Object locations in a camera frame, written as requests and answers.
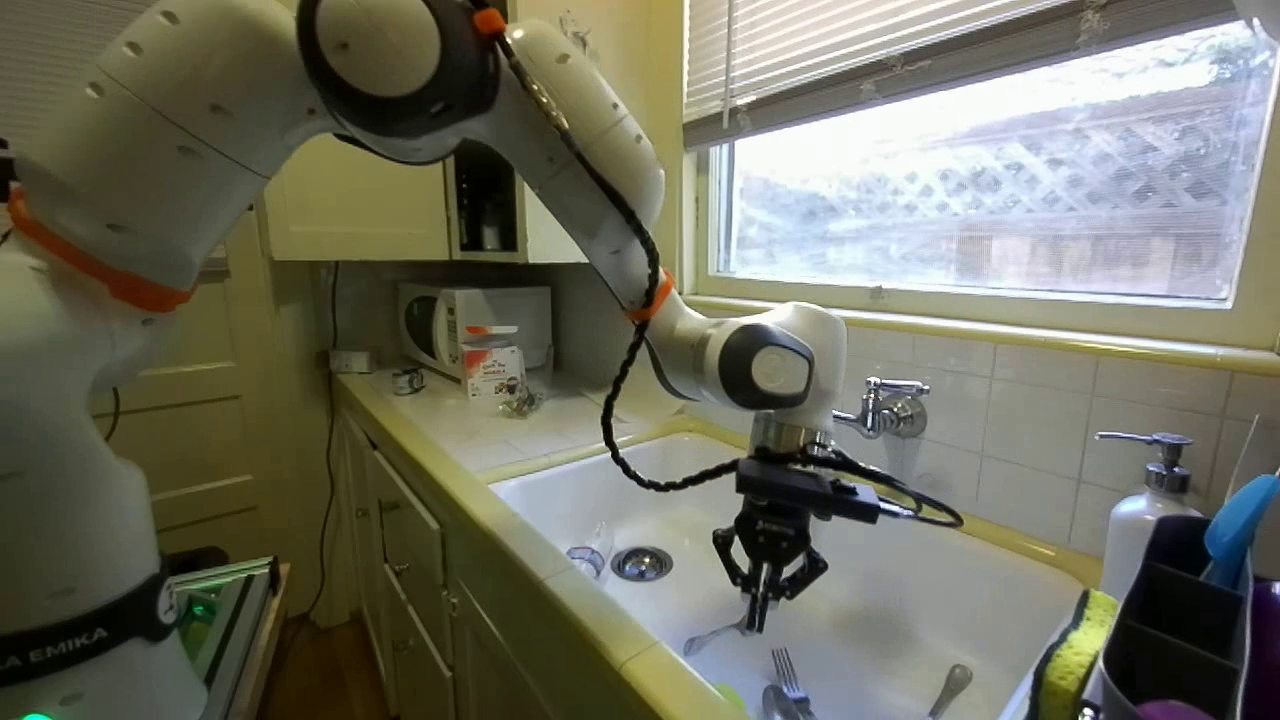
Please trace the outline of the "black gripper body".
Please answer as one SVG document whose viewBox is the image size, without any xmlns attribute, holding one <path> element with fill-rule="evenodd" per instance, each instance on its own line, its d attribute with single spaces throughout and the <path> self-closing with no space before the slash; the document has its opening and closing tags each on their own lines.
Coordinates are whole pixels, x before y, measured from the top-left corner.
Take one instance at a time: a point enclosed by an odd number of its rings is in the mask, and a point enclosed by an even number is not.
<svg viewBox="0 0 1280 720">
<path fill-rule="evenodd" d="M 741 508 L 735 515 L 735 543 L 741 543 L 741 564 L 750 569 L 750 629 L 759 634 L 767 623 L 767 608 L 780 596 L 780 552 L 789 543 L 808 543 L 805 519 L 774 519 L 774 515 L 751 515 Z"/>
</svg>

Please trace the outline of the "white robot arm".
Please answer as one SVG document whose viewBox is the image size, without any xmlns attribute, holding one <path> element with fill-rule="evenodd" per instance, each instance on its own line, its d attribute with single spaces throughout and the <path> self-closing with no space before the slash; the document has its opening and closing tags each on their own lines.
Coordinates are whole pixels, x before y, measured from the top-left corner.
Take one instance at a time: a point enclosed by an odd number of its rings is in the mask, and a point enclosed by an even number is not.
<svg viewBox="0 0 1280 720">
<path fill-rule="evenodd" d="M 432 260 L 487 148 L 632 317 L 668 392 L 767 455 L 833 419 L 814 305 L 707 320 L 656 253 L 649 124 L 566 32 L 482 0 L 152 0 L 18 143 L 0 260 L 0 717 L 199 720 L 152 495 L 93 419 L 253 206 L 288 260 Z"/>
</svg>

